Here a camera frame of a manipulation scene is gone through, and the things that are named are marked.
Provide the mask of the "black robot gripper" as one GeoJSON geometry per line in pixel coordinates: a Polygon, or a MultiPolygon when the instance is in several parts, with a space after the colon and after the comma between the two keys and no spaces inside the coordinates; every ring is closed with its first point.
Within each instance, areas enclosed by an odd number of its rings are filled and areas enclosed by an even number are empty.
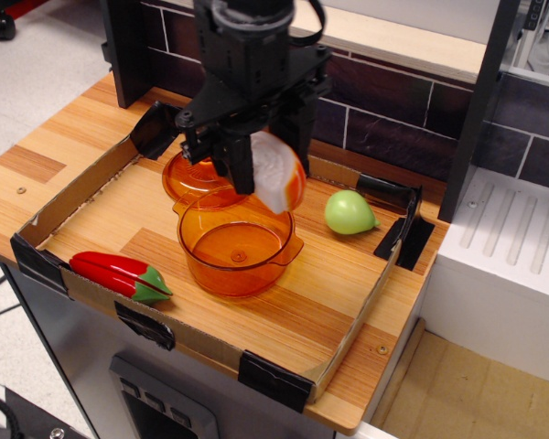
{"type": "Polygon", "coordinates": [[[254,192],[251,134],[268,129],[309,174],[308,150],[318,97],[329,90],[331,51],[289,33],[292,1],[197,1],[194,17],[205,80],[176,118],[184,156],[210,158],[237,194],[254,192]]]}

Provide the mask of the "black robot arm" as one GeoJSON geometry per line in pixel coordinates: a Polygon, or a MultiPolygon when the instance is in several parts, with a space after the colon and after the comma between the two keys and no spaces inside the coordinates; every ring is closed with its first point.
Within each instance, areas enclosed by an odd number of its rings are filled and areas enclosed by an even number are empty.
{"type": "Polygon", "coordinates": [[[330,90],[322,4],[196,1],[193,8],[205,80],[176,118],[186,136],[183,156],[192,164],[210,159],[237,193],[249,195],[251,136],[266,129],[308,169],[318,99],[330,90]]]}

